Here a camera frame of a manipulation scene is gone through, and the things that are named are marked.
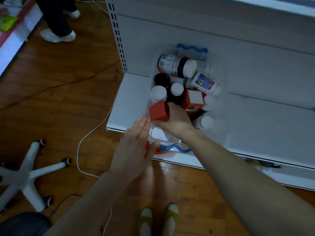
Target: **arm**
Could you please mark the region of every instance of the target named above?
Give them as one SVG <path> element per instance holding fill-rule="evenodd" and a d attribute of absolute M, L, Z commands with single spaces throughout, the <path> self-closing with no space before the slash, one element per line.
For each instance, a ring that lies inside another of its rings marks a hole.
<path fill-rule="evenodd" d="M 108 211 L 151 161 L 159 142 L 144 153 L 151 123 L 139 118 L 117 145 L 111 168 L 57 221 L 45 236 L 97 235 Z"/>
<path fill-rule="evenodd" d="M 169 103 L 170 120 L 153 124 L 186 143 L 252 235 L 313 235 L 315 209 L 281 184 L 194 129 Z"/>

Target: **blue wavy handle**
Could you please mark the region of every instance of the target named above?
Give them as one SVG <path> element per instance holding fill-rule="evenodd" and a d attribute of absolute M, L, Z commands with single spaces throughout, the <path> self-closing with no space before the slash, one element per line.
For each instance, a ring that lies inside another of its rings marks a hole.
<path fill-rule="evenodd" d="M 199 49 L 198 47 L 195 47 L 195 46 L 186 46 L 186 45 L 184 45 L 184 44 L 182 44 L 182 43 L 178 43 L 176 47 L 177 47 L 177 48 L 182 48 L 182 49 L 184 49 L 184 50 L 194 49 L 194 50 L 197 51 L 198 53 L 202 53 L 202 52 L 208 53 L 208 49 L 207 49 L 207 48 L 201 48 L 201 49 Z"/>
<path fill-rule="evenodd" d="M 183 150 L 179 145 L 177 144 L 172 144 L 170 146 L 161 146 L 160 145 L 160 149 L 161 149 L 161 152 L 165 152 L 165 151 L 168 151 L 168 150 L 171 150 L 173 147 L 176 147 L 179 151 L 183 152 L 183 153 L 188 153 L 188 152 L 191 152 L 191 149 L 188 148 L 187 150 Z"/>

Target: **black cable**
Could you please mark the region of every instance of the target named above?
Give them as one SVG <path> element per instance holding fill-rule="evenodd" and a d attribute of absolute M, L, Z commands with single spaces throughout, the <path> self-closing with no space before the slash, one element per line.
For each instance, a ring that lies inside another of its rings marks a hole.
<path fill-rule="evenodd" d="M 67 195 L 58 205 L 57 207 L 52 211 L 52 213 L 50 214 L 50 216 L 48 217 L 49 219 L 53 216 L 54 213 L 56 213 L 56 211 L 58 210 L 58 208 L 61 206 L 61 204 L 66 200 L 68 199 L 70 196 L 78 196 L 78 197 L 82 197 L 82 195 L 80 194 L 69 194 Z"/>
<path fill-rule="evenodd" d="M 86 79 L 76 80 L 76 81 L 73 81 L 73 82 L 67 82 L 67 83 L 64 83 L 64 84 L 59 84 L 59 85 L 56 85 L 56 86 L 44 88 L 44 89 L 42 89 L 42 90 L 40 90 L 40 91 L 38 91 L 38 92 L 36 92 L 36 93 L 34 93 L 34 94 L 31 94 L 31 95 L 26 96 L 26 97 L 24 97 L 24 98 L 22 98 L 22 99 L 20 99 L 20 100 L 18 100 L 18 101 L 16 101 L 16 102 L 14 102 L 14 103 L 11 103 L 11 104 L 9 104 L 9 105 L 6 106 L 6 107 L 0 108 L 0 111 L 1 111 L 1 110 L 4 110 L 4 109 L 7 109 L 7 108 L 10 108 L 10 107 L 13 107 L 13 106 L 17 105 L 18 103 L 24 101 L 25 99 L 31 98 L 31 97 L 33 97 L 33 96 L 35 96 L 35 95 L 37 95 L 37 94 L 39 94 L 39 93 L 41 93 L 41 92 L 44 92 L 44 91 L 46 91 L 46 90 L 48 90 L 48 89 L 57 88 L 57 87 L 65 86 L 65 85 L 68 85 L 68 84 L 75 84 L 75 83 L 79 83 L 79 82 L 83 82 L 83 81 L 92 79 L 92 78 L 94 78 L 96 75 L 100 74 L 101 72 L 107 70 L 108 68 L 110 68 L 110 67 L 112 67 L 112 66 L 114 66 L 114 65 L 116 65 L 116 64 L 118 64 L 118 63 L 119 63 L 119 61 L 117 61 L 116 63 L 111 64 L 111 65 L 105 67 L 105 68 L 102 69 L 101 71 L 97 72 L 95 75 L 92 75 L 92 76 L 90 76 L 90 77 L 88 77 L 88 78 L 86 78 Z"/>

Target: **forearm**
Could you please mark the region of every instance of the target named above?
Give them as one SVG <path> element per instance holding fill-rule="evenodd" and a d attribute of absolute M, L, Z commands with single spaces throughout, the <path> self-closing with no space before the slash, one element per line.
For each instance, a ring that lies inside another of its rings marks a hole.
<path fill-rule="evenodd" d="M 45 236 L 97 235 L 110 208 L 127 185 L 122 176 L 104 173 Z"/>
<path fill-rule="evenodd" d="M 315 210 L 290 190 L 199 131 L 187 133 L 182 140 L 193 150 L 250 233 L 314 232 Z"/>

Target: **wooden floor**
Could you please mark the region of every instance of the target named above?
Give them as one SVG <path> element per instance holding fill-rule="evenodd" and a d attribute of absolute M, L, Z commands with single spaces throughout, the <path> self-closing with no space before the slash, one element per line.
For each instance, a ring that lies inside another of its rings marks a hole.
<path fill-rule="evenodd" d="M 38 29 L 18 53 L 0 82 L 0 108 L 46 87 L 84 79 L 119 62 L 109 19 L 93 4 L 78 3 L 79 20 L 69 19 L 77 34 L 74 43 L 51 44 Z M 0 160 L 22 162 L 30 144 L 45 138 L 35 168 L 71 157 L 74 164 L 39 178 L 35 185 L 42 196 L 52 195 L 54 204 L 43 214 L 50 216 L 67 195 L 84 194 L 97 180 L 81 174 L 75 165 L 79 141 L 107 115 L 123 78 L 120 62 L 94 79 L 49 89 L 16 106 L 0 111 Z M 107 132 L 106 124 L 83 142 L 79 164 L 89 173 L 100 175 L 109 169 L 121 134 Z M 315 206 L 315 194 L 292 189 Z M 78 199 L 69 197 L 51 217 L 56 222 Z M 21 212 L 33 211 L 18 194 L 11 208 L 0 215 L 0 222 Z M 124 191 L 113 206 L 105 235 L 136 235 L 141 210 L 154 214 L 153 235 L 160 234 L 167 205 L 179 206 L 175 236 L 248 235 L 227 206 L 214 183 L 203 170 L 153 161 Z"/>

